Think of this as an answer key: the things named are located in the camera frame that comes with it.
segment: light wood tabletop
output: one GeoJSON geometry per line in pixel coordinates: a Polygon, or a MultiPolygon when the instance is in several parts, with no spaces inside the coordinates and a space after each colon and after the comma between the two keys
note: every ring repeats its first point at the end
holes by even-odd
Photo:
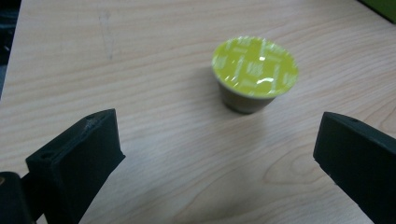
{"type": "MultiPolygon", "coordinates": [[[[396,26],[353,0],[24,0],[0,102],[0,171],[115,108],[125,160],[80,223],[372,223],[313,159],[324,111],[396,137],[396,26]],[[226,108],[211,71],[240,35],[299,79],[226,108]]],[[[46,223],[42,217],[38,223],[46,223]]]]}

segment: wood grain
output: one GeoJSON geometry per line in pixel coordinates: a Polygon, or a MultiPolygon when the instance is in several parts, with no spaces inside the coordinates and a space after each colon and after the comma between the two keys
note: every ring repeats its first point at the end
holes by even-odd
{"type": "Polygon", "coordinates": [[[28,155],[114,107],[127,157],[81,223],[372,223],[312,153],[324,111],[396,137],[395,36],[357,1],[23,1],[0,170],[25,175],[28,155]],[[300,68],[249,116],[222,105],[210,68],[240,35],[276,42],[300,68]]]}

